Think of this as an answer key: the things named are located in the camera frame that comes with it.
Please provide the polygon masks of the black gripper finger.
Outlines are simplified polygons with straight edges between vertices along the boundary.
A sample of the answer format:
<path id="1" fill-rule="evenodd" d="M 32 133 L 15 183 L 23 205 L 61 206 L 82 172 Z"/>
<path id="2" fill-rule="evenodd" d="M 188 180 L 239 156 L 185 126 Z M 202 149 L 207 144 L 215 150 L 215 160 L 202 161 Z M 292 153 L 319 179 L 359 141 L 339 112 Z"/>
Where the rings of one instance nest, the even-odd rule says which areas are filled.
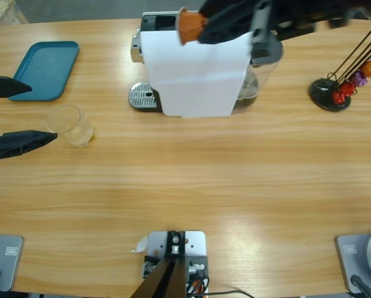
<path id="1" fill-rule="evenodd" d="M 54 141 L 57 133 L 25 130 L 0 136 L 0 159 L 21 156 Z"/>
<path id="2" fill-rule="evenodd" d="M 28 84 L 14 78 L 0 76 L 0 98 L 8 98 L 31 90 Z"/>

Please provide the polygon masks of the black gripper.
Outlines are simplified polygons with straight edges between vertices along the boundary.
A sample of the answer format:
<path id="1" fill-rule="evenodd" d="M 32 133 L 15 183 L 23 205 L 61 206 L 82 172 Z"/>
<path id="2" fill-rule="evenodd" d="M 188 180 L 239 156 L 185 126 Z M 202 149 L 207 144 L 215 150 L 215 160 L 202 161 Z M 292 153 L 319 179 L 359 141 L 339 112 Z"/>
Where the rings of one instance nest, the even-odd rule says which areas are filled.
<path id="1" fill-rule="evenodd" d="M 267 43 L 270 33 L 272 1 L 206 0 L 200 13 L 206 18 L 197 41 L 223 43 L 233 40 L 250 29 L 251 44 Z"/>

